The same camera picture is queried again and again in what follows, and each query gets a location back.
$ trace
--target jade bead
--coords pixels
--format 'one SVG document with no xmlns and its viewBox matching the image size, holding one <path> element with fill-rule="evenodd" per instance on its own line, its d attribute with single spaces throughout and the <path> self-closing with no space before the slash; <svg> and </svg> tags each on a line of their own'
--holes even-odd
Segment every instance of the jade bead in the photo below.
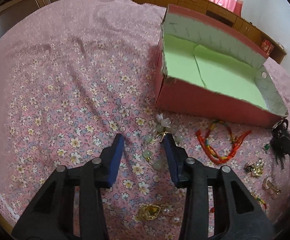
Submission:
<svg viewBox="0 0 290 240">
<path fill-rule="evenodd" d="M 162 132 L 164 130 L 164 127 L 162 127 L 160 124 L 158 124 L 156 126 L 156 130 L 157 130 L 158 133 L 160 133 L 160 132 Z"/>
<path fill-rule="evenodd" d="M 184 136 L 182 136 L 182 135 L 177 135 L 176 136 L 176 141 L 182 142 L 183 140 L 184 140 Z"/>
<path fill-rule="evenodd" d="M 160 171 L 161 168 L 162 168 L 161 161 L 160 161 L 160 160 L 156 160 L 156 161 L 154 162 L 154 164 L 152 165 L 152 168 L 153 168 L 154 170 Z"/>
<path fill-rule="evenodd" d="M 153 140 L 153 136 L 151 134 L 148 134 L 145 136 L 145 141 L 150 143 Z"/>
<path fill-rule="evenodd" d="M 146 150 L 143 152 L 144 158 L 150 158 L 152 156 L 152 152 L 150 150 Z"/>
</svg>

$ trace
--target bed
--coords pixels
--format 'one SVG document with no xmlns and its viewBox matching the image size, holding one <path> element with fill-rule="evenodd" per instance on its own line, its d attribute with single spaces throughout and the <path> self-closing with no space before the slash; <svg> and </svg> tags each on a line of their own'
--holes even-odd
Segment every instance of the bed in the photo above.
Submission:
<svg viewBox="0 0 290 240">
<path fill-rule="evenodd" d="M 149 203 L 168 207 L 180 219 L 183 213 L 185 190 L 174 187 L 168 170 L 156 171 L 142 157 L 144 137 L 156 115 L 170 118 L 189 156 L 216 166 L 195 137 L 213 120 L 155 108 L 154 72 L 164 13 L 165 8 L 130 0 L 62 0 L 29 15 L 0 39 L 0 213 L 12 226 L 58 165 L 83 165 L 120 132 L 125 151 L 117 181 L 102 191 L 110 238 L 178 238 L 180 225 L 167 216 L 137 219 L 139 208 Z M 290 77 L 270 58 L 264 65 L 288 106 L 290 127 Z M 252 130 L 228 165 L 250 192 L 268 203 L 267 215 L 275 221 L 290 191 L 290 160 L 281 170 L 271 150 L 264 152 L 270 130 L 229 125 L 237 135 Z M 210 142 L 220 154 L 230 149 L 221 126 Z M 164 159 L 158 142 L 151 149 L 155 159 Z M 260 157 L 264 175 L 252 178 L 244 165 Z M 282 190 L 276 198 L 262 189 L 266 176 Z M 209 219 L 211 235 L 212 213 Z"/>
</svg>

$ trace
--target red string bracelet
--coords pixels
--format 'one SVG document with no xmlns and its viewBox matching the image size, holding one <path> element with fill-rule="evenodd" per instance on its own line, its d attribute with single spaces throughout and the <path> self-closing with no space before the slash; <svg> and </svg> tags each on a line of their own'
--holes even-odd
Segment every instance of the red string bracelet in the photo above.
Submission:
<svg viewBox="0 0 290 240">
<path fill-rule="evenodd" d="M 229 135 L 230 135 L 230 141 L 232 143 L 232 150 L 231 150 L 230 154 L 228 154 L 227 156 L 220 156 L 209 145 L 208 137 L 209 137 L 211 131 L 215 128 L 215 126 L 216 126 L 217 123 L 220 123 L 220 124 L 224 125 L 226 127 L 226 129 L 228 130 Z M 230 127 L 225 122 L 217 120 L 217 121 L 213 122 L 212 125 L 211 125 L 211 127 L 207 130 L 207 133 L 205 135 L 205 138 L 201 135 L 200 130 L 198 130 L 196 132 L 196 136 L 198 138 L 198 141 L 199 141 L 201 147 L 203 148 L 204 152 L 208 156 L 208 158 L 210 158 L 210 160 L 213 163 L 219 165 L 219 164 L 226 163 L 227 161 L 229 161 L 231 158 L 233 158 L 235 156 L 238 148 L 243 143 L 245 137 L 247 135 L 249 135 L 250 133 L 251 133 L 251 131 L 249 130 L 247 132 L 244 132 L 240 137 L 236 138 L 234 136 L 234 134 L 232 133 L 232 130 L 230 129 Z"/>
</svg>

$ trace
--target metal screw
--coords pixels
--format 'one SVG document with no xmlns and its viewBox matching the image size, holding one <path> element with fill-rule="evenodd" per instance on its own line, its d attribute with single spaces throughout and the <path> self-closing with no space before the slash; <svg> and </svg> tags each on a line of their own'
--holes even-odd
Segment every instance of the metal screw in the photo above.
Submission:
<svg viewBox="0 0 290 240">
<path fill-rule="evenodd" d="M 101 158 L 94 158 L 92 159 L 92 163 L 94 164 L 100 164 L 102 162 L 102 159 Z"/>
<path fill-rule="evenodd" d="M 58 166 L 57 168 L 56 168 L 56 171 L 57 172 L 63 172 L 64 170 L 65 170 L 65 166 L 64 165 L 61 165 L 61 166 Z"/>
<path fill-rule="evenodd" d="M 223 172 L 226 172 L 226 173 L 229 173 L 231 171 L 230 167 L 229 166 L 223 166 L 222 167 L 222 171 Z"/>
<path fill-rule="evenodd" d="M 194 164 L 194 163 L 195 163 L 195 159 L 194 159 L 194 158 L 187 158 L 187 159 L 186 159 L 186 162 L 187 162 L 188 164 Z"/>
</svg>

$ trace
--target pearl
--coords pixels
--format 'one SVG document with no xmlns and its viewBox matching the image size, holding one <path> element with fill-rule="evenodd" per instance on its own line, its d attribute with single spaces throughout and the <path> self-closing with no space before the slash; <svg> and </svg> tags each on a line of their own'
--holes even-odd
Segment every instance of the pearl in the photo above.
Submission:
<svg viewBox="0 0 290 240">
<path fill-rule="evenodd" d="M 179 217 L 173 217 L 172 219 L 171 219 L 171 222 L 173 223 L 173 224 L 179 224 L 180 223 L 180 218 Z"/>
<path fill-rule="evenodd" d="M 148 134 L 145 136 L 145 141 L 150 143 L 153 140 L 153 136 L 151 134 Z"/>
<path fill-rule="evenodd" d="M 169 120 L 169 118 L 166 118 L 166 119 L 162 120 L 162 121 L 160 122 L 160 124 L 161 124 L 163 127 L 170 127 L 170 120 Z"/>
<path fill-rule="evenodd" d="M 143 152 L 144 158 L 150 158 L 152 156 L 152 152 L 150 150 L 146 150 Z"/>
<path fill-rule="evenodd" d="M 158 125 L 156 125 L 156 130 L 158 133 L 160 133 L 164 130 L 164 127 L 162 127 L 160 124 L 158 124 Z"/>
<path fill-rule="evenodd" d="M 178 142 L 182 142 L 184 140 L 184 136 L 180 135 L 176 135 L 176 141 Z"/>
<path fill-rule="evenodd" d="M 170 214 L 170 210 L 168 208 L 163 208 L 161 210 L 162 214 L 165 215 L 165 216 L 168 216 Z"/>
<path fill-rule="evenodd" d="M 152 165 L 152 168 L 154 170 L 160 171 L 161 170 L 161 161 L 160 160 L 156 160 L 154 162 L 154 164 Z"/>
</svg>

